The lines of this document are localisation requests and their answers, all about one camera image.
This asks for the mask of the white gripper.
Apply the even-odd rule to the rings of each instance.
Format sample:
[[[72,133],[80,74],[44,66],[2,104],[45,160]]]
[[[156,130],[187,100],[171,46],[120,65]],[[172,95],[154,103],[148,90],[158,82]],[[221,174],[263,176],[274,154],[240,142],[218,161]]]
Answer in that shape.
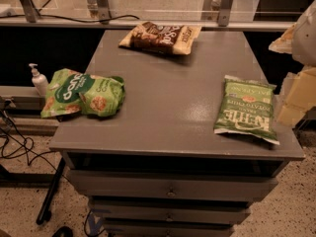
[[[316,66],[316,0],[278,39],[269,45],[269,50],[292,54],[303,65]]]

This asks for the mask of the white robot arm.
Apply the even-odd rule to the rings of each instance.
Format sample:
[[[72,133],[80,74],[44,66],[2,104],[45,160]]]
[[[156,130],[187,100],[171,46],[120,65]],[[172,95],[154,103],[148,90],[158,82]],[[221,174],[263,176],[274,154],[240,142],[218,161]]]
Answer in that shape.
[[[279,123],[295,127],[316,106],[316,0],[269,45],[269,50],[291,54],[303,64],[297,75],[288,73],[283,80],[284,98],[276,118]]]

